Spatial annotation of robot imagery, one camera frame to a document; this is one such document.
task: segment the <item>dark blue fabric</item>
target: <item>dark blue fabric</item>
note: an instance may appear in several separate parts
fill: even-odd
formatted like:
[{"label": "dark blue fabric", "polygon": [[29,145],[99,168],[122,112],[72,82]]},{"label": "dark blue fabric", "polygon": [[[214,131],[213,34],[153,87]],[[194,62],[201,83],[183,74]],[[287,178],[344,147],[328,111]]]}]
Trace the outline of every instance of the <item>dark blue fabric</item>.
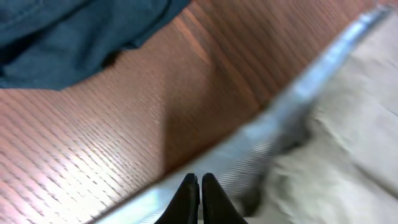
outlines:
[{"label": "dark blue fabric", "polygon": [[140,47],[189,0],[5,2],[0,88],[61,90],[99,72],[115,50]]}]

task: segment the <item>black object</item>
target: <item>black object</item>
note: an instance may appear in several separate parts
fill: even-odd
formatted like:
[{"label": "black object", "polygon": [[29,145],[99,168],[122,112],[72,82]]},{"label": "black object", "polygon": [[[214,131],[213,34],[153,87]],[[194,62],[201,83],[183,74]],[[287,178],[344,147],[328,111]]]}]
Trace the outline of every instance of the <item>black object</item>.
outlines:
[{"label": "black object", "polygon": [[[202,178],[202,201],[205,224],[247,224],[213,174]],[[156,224],[197,224],[199,203],[198,179],[195,174],[187,174]]]},{"label": "black object", "polygon": [[0,88],[61,90],[140,47],[190,0],[0,1]]}]

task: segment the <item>folded fabric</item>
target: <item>folded fabric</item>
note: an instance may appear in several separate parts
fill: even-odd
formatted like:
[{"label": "folded fabric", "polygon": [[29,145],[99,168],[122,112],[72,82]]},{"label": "folded fabric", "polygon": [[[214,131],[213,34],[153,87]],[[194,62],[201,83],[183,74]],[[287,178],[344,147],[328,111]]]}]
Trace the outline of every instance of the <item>folded fabric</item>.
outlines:
[{"label": "folded fabric", "polygon": [[0,2],[0,88],[61,90],[140,47],[190,0]]}]

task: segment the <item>denim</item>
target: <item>denim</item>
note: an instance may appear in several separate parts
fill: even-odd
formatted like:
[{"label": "denim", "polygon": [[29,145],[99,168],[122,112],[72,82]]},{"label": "denim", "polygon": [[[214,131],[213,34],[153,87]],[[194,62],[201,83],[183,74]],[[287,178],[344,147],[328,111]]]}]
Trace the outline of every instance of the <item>denim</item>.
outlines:
[{"label": "denim", "polygon": [[140,47],[190,0],[0,2],[0,88],[61,90]]}]

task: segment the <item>brown wooden surface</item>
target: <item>brown wooden surface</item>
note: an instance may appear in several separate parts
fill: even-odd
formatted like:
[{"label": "brown wooden surface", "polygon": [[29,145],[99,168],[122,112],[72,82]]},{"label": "brown wooden surface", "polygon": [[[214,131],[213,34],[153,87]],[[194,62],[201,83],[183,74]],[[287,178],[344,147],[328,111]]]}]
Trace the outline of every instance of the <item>brown wooden surface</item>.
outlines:
[{"label": "brown wooden surface", "polygon": [[80,84],[0,90],[0,222],[97,217],[255,116],[372,2],[195,1]]}]

